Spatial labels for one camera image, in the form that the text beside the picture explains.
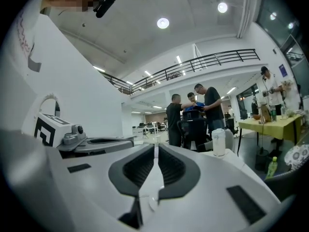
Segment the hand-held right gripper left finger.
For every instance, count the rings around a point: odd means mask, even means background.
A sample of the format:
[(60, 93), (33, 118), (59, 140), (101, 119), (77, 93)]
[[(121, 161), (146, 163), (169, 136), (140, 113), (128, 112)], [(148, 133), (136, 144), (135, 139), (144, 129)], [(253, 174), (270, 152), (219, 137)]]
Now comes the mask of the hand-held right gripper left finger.
[(110, 166), (108, 176), (119, 193), (135, 198), (139, 196), (139, 190), (154, 165), (154, 146), (144, 145)]

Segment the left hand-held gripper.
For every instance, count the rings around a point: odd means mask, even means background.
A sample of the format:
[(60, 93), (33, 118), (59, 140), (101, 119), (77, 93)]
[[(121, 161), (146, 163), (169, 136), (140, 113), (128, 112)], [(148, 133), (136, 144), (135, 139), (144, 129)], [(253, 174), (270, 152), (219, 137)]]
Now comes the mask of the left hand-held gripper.
[(71, 152), (77, 148), (77, 152), (114, 152), (128, 149), (134, 146), (132, 142), (136, 136), (116, 137), (89, 137), (90, 141), (110, 141), (103, 143), (91, 143), (86, 139), (86, 133), (80, 124), (69, 123), (55, 115), (38, 113), (33, 135), (45, 146), (57, 148), (59, 151)]

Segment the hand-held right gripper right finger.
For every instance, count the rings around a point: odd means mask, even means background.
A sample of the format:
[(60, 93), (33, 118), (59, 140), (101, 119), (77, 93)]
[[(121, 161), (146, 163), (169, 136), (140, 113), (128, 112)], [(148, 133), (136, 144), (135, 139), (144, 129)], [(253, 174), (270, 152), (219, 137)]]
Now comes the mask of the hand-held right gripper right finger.
[(192, 159), (166, 145), (158, 147), (158, 166), (164, 181), (164, 187), (158, 192), (159, 200), (184, 197), (201, 176), (199, 166)]

